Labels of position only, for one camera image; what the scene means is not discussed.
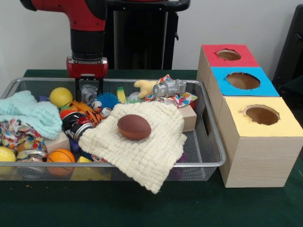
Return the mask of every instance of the green tablecloth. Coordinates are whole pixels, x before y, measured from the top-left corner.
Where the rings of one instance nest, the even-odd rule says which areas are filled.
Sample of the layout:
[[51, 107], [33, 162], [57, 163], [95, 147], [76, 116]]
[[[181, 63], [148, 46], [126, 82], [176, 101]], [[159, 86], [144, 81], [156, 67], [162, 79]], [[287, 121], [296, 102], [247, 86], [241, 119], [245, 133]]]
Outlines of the green tablecloth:
[[[196, 71], [110, 71], [110, 78], [195, 79]], [[28, 70], [26, 77], [65, 77]], [[284, 188], [226, 189], [208, 182], [165, 182], [153, 195], [136, 182], [1, 182], [0, 226], [303, 226], [303, 163]]]

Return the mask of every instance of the waffle textured cloth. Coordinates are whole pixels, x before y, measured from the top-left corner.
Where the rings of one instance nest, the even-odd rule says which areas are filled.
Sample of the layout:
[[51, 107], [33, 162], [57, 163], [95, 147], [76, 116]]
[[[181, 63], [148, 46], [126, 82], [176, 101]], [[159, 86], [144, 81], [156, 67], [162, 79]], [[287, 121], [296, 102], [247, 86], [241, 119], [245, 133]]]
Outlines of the waffle textured cloth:
[[[119, 132], [118, 120], [128, 114], [139, 115], [148, 121], [151, 126], [148, 138], [133, 141]], [[117, 104], [100, 125], [83, 133], [79, 146], [104, 158], [156, 194], [182, 156], [187, 139], [182, 134], [183, 128], [183, 117], [174, 105], [160, 102]]]
[[59, 137], [62, 121], [57, 107], [50, 102], [37, 102], [30, 91], [15, 93], [0, 100], [0, 122], [20, 120], [41, 136], [51, 140]]

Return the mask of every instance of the metal wire basket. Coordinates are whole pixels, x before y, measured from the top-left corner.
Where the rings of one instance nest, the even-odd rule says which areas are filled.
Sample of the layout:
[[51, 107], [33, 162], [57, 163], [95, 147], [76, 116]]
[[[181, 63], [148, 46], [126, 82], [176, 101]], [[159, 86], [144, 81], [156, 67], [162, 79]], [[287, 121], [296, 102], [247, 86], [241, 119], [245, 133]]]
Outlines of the metal wire basket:
[[[135, 91], [135, 80], [105, 79], [104, 92], [116, 93], [123, 87], [128, 96]], [[83, 84], [98, 86], [96, 81], [82, 81]], [[66, 87], [75, 94], [73, 79], [21, 78], [12, 81], [2, 95], [3, 98], [16, 92], [29, 90], [32, 95], [49, 96], [56, 87]], [[218, 166], [225, 163], [226, 156], [217, 129], [204, 85], [198, 81], [187, 81], [187, 92], [195, 94], [194, 111], [197, 114], [194, 131], [186, 132], [184, 145], [185, 161], [176, 163], [167, 181], [207, 181]], [[109, 163], [27, 163], [0, 162], [0, 180], [5, 181], [126, 181], [131, 180]]]

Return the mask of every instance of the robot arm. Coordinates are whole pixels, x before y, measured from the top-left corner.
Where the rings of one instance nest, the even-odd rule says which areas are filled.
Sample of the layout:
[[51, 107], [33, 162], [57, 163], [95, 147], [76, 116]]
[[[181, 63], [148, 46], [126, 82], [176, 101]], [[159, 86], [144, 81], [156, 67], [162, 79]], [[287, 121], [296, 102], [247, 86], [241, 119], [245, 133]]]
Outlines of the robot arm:
[[20, 0], [29, 10], [65, 13], [71, 27], [72, 56], [66, 60], [68, 74], [76, 79], [76, 98], [80, 99], [79, 79], [102, 79], [108, 62], [103, 58], [107, 0]]

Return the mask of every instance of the fuzzy teal cloth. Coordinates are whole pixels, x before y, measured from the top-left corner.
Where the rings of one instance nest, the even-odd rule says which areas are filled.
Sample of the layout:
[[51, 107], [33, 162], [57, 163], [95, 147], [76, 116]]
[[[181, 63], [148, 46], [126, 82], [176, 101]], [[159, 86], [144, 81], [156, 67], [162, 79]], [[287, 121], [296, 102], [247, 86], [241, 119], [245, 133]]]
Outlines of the fuzzy teal cloth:
[[15, 93], [0, 100], [0, 122], [18, 119], [29, 124], [41, 136], [59, 137], [62, 121], [57, 107], [50, 102], [37, 102], [30, 91]]

